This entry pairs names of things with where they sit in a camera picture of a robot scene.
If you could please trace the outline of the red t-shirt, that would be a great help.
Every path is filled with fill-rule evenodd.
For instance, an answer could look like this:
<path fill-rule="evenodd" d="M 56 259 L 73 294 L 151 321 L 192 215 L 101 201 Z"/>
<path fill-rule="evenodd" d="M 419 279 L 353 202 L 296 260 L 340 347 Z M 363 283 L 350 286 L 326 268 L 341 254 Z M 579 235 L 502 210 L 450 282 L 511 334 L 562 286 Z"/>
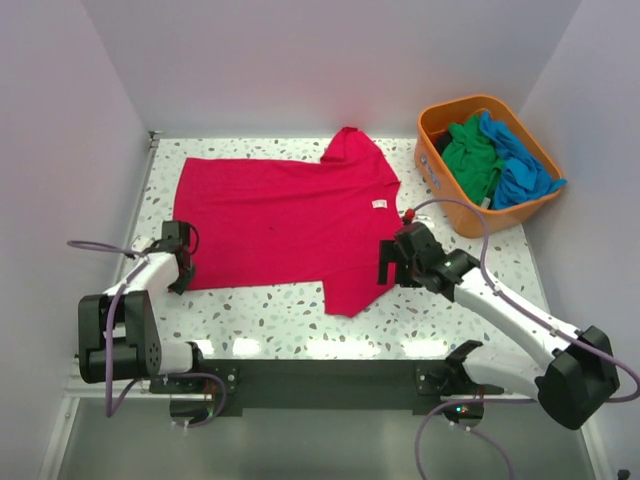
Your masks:
<path fill-rule="evenodd" d="M 196 227 L 192 290 L 321 282 L 325 311 L 354 317 L 392 289 L 379 248 L 400 228 L 401 182 L 361 130 L 317 163 L 186 160 L 173 216 Z"/>

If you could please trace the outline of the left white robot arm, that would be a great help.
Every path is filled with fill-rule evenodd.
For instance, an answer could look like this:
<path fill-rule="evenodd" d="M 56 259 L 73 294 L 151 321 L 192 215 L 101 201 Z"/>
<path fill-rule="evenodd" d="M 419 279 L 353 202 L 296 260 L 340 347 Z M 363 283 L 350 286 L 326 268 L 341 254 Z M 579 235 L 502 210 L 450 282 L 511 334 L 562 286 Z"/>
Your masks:
<path fill-rule="evenodd" d="M 183 294 L 193 281 L 193 255 L 199 247 L 195 226 L 165 221 L 158 239 L 139 238 L 129 248 L 71 240 L 75 248 L 121 253 L 133 268 L 115 285 L 87 295 L 78 304 L 78 363 L 89 383 L 133 380 L 172 374 L 185 392 L 200 390 L 207 368 L 192 341 L 160 339 L 154 304 L 169 293 Z"/>

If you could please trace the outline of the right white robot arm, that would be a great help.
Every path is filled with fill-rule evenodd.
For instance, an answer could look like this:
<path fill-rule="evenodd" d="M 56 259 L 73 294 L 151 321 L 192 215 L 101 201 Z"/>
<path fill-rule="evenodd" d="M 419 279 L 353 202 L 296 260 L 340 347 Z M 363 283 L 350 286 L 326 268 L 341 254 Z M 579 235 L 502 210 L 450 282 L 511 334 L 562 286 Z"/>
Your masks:
<path fill-rule="evenodd" d="M 445 359 L 445 379 L 459 393 L 490 385 L 537 401 L 558 424 L 577 430 L 620 387 L 608 336 L 580 330 L 535 307 L 484 271 L 479 259 L 445 252 L 420 222 L 379 247 L 378 282 L 424 288 L 464 307 L 514 341 L 520 353 L 468 340 Z"/>

